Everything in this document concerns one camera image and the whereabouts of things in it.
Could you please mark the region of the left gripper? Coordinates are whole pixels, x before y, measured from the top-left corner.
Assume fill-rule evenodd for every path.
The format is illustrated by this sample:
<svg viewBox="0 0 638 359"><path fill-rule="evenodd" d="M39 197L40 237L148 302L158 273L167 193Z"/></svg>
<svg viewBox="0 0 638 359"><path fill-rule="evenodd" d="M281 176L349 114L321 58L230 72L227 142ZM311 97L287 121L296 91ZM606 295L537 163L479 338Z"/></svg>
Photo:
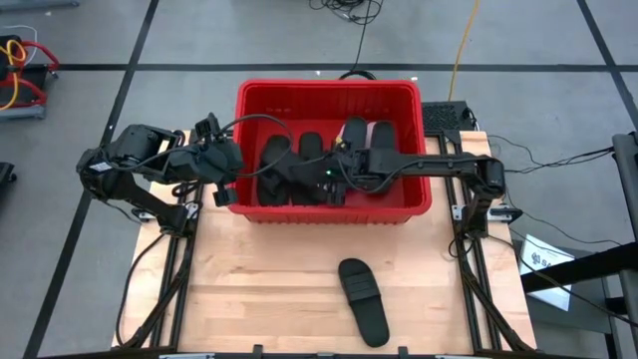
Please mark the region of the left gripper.
<svg viewBox="0 0 638 359"><path fill-rule="evenodd" d="M203 183L216 183L212 193L216 206L230 206L238 202L238 194L233 182L244 168L241 149L233 141L218 142L220 125L214 113L197 122L194 126L193 173L194 178Z"/></svg>

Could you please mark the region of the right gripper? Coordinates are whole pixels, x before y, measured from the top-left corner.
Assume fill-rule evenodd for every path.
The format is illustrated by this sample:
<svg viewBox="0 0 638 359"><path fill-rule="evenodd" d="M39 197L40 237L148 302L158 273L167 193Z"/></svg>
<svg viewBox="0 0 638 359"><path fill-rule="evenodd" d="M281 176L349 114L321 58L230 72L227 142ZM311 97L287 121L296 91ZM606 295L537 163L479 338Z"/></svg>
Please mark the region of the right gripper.
<svg viewBox="0 0 638 359"><path fill-rule="evenodd" d="M324 188L327 205L345 204L348 186L337 157L326 155L292 165L291 173L307 186Z"/></svg>

